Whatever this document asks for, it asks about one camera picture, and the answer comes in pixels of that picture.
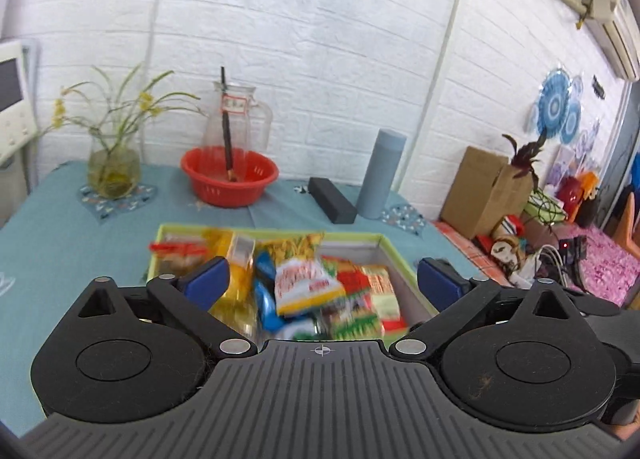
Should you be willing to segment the yellow snack packet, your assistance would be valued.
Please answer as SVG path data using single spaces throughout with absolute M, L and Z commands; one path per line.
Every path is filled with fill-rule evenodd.
M 227 291 L 209 313 L 228 327 L 254 339 L 257 333 L 257 307 L 254 300 L 254 252 L 256 241 L 228 229 L 212 228 L 203 235 L 209 257 L 223 257 L 229 264 Z

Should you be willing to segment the blue snack packet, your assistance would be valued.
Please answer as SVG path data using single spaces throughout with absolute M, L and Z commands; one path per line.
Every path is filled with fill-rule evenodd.
M 278 316 L 274 297 L 276 273 L 270 254 L 267 251 L 258 253 L 254 260 L 254 296 L 262 329 L 271 333 L 278 332 L 285 325 Z

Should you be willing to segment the red snack packet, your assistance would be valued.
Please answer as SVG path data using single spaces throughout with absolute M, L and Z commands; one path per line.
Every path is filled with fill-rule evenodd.
M 373 317 L 370 327 L 375 335 L 408 329 L 386 266 L 344 262 L 338 264 L 336 278 L 345 289 L 350 312 L 359 318 Z

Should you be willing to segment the green snack packet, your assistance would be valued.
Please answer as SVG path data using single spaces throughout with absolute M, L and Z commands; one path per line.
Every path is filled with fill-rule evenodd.
M 330 340 L 376 340 L 382 337 L 380 317 L 359 301 L 348 301 L 322 309 L 321 319 Z

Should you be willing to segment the yellow chips bag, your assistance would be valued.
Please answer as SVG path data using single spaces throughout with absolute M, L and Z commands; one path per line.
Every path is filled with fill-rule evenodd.
M 343 285 L 317 254 L 323 238 L 316 233 L 258 243 L 258 253 L 267 251 L 276 267 L 274 297 L 279 316 L 296 316 L 345 297 Z

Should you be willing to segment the green cardboard box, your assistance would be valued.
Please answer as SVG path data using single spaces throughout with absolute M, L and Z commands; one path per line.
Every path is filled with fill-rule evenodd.
M 256 343 L 390 344 L 437 313 L 419 291 L 416 271 L 381 234 L 165 224 L 149 249 L 152 277 L 183 278 L 224 259 L 224 291 L 209 279 L 183 291 Z

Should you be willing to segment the brown cardboard box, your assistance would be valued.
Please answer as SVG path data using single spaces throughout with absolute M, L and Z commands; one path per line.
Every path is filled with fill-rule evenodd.
M 533 191 L 532 175 L 506 156 L 469 146 L 439 219 L 463 237 L 488 236 L 505 216 L 519 216 Z

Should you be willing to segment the pink floral cloth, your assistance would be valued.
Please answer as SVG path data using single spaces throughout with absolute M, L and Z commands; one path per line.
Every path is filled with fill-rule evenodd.
M 579 263 L 585 288 L 596 297 L 623 306 L 636 289 L 639 260 L 597 227 L 570 225 L 567 236 L 586 237 L 587 257 Z

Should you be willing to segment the red plastic basket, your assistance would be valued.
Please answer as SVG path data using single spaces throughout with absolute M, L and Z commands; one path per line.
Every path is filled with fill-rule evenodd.
M 277 164 L 251 150 L 233 148 L 232 162 L 233 168 L 228 169 L 224 147 L 206 146 L 188 150 L 180 167 L 188 175 L 195 196 L 220 208 L 253 205 L 279 177 Z

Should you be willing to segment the small black box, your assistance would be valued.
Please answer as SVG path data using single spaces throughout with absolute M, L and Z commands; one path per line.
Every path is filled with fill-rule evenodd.
M 308 193 L 331 223 L 345 225 L 355 222 L 356 208 L 329 179 L 310 178 Z

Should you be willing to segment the grey cylindrical bottle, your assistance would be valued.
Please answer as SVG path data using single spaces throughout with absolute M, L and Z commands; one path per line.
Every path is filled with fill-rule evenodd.
M 366 219 L 378 219 L 385 208 L 390 187 L 406 145 L 407 138 L 388 129 L 378 131 L 356 209 Z

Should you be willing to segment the dark purple plant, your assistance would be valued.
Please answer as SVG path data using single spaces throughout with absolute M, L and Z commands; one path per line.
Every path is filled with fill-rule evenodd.
M 544 148 L 544 144 L 546 144 L 548 138 L 547 129 L 542 129 L 536 141 L 529 142 L 523 146 L 518 146 L 518 143 L 509 134 L 503 134 L 502 137 L 511 144 L 513 149 L 513 157 L 510 164 L 518 170 L 514 178 L 523 179 L 529 175 L 532 178 L 533 190 L 538 190 L 539 176 L 534 168 L 534 163 L 538 161 L 538 155 Z

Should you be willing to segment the teal patterned tablecloth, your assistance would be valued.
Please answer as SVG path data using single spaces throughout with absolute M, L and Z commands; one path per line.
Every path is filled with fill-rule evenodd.
M 137 286 L 148 274 L 148 245 L 160 225 L 336 231 L 299 182 L 277 180 L 254 205 L 218 209 L 198 202 L 177 168 L 149 166 L 149 205 L 101 222 L 81 205 L 86 167 L 69 162 L 50 173 L 1 230 L 1 420 L 23 435 L 43 419 L 30 365 L 52 329 L 88 283 L 110 276 Z

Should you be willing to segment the red thermos jug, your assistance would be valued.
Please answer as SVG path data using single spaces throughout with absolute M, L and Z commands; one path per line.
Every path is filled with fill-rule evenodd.
M 571 216 L 582 201 L 583 194 L 582 183 L 574 176 L 567 175 L 562 179 L 555 197 L 562 202 L 566 214 Z

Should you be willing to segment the glass pitcher with straw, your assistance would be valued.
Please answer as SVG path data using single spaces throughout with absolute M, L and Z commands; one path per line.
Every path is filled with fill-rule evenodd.
M 267 148 L 272 118 L 272 109 L 256 98 L 255 86 L 233 82 L 221 66 L 201 147 L 224 147 L 228 169 L 232 169 L 233 148 L 252 152 Z

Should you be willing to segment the glass vase with yellow flowers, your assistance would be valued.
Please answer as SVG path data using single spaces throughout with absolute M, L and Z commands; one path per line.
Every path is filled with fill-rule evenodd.
M 99 67 L 92 71 L 96 78 L 60 89 L 51 121 L 40 134 L 65 128 L 88 134 L 87 183 L 99 197 L 115 200 L 133 192 L 140 182 L 142 162 L 134 139 L 145 124 L 171 112 L 199 115 L 200 97 L 177 90 L 158 92 L 158 86 L 174 74 L 171 70 L 145 80 L 138 90 L 134 79 L 140 74 L 139 65 L 118 82 Z

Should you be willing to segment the blue paper fan decoration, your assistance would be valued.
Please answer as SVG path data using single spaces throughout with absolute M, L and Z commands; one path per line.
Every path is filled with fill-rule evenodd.
M 537 129 L 547 138 L 558 135 L 566 120 L 570 99 L 570 75 L 562 68 L 552 70 L 539 91 Z

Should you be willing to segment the white appliance with screen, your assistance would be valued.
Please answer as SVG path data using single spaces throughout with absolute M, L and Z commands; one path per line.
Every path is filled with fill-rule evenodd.
M 35 42 L 1 42 L 1 226 L 37 184 L 38 126 L 32 97 L 36 89 Z

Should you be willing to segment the air conditioner unit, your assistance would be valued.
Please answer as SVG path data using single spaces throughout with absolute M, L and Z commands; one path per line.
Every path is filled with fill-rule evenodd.
M 582 0 L 587 25 L 616 76 L 639 80 L 639 24 L 628 0 Z

